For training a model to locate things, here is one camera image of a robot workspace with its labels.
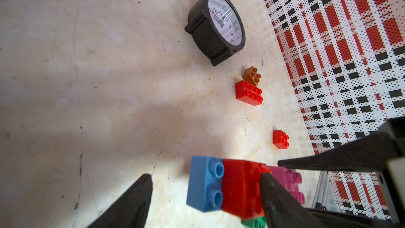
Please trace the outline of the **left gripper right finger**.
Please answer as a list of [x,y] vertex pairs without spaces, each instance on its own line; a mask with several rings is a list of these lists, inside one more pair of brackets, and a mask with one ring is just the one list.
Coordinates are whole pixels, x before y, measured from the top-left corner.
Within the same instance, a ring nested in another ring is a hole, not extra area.
[[263,173],[259,189],[269,228],[324,228],[325,225],[298,201],[270,173]]

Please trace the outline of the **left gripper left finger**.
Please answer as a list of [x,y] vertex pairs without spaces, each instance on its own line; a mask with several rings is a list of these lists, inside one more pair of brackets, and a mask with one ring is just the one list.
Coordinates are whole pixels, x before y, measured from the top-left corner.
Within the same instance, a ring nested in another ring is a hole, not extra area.
[[153,193],[150,174],[143,174],[132,184],[90,228],[145,227]]

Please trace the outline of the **pink block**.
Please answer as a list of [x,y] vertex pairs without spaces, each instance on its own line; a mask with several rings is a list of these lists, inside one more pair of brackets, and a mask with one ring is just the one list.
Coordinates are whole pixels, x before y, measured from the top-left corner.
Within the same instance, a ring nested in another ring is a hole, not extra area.
[[302,175],[296,170],[280,166],[268,166],[275,179],[300,203],[305,204],[305,196],[299,190],[302,184]]

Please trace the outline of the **light blue block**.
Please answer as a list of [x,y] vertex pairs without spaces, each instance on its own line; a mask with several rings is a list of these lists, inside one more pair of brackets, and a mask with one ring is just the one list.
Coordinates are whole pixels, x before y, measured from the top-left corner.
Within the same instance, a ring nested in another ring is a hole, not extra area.
[[223,159],[193,156],[186,204],[201,212],[219,211],[224,201],[222,193],[224,174]]

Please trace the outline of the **red long block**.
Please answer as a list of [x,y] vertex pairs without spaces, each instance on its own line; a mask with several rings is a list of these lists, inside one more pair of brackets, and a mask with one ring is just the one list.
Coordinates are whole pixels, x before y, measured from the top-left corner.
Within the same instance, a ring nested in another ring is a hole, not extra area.
[[264,215],[259,183],[263,173],[271,173],[267,165],[247,160],[224,159],[221,210],[249,220]]

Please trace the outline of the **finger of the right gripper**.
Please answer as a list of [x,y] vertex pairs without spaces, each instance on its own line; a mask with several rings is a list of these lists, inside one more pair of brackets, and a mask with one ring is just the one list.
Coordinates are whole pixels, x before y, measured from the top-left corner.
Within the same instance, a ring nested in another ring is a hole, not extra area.
[[376,133],[318,155],[279,160],[278,166],[310,171],[382,172],[391,159],[404,157],[405,140]]
[[398,228],[398,223],[369,217],[306,208],[328,228]]

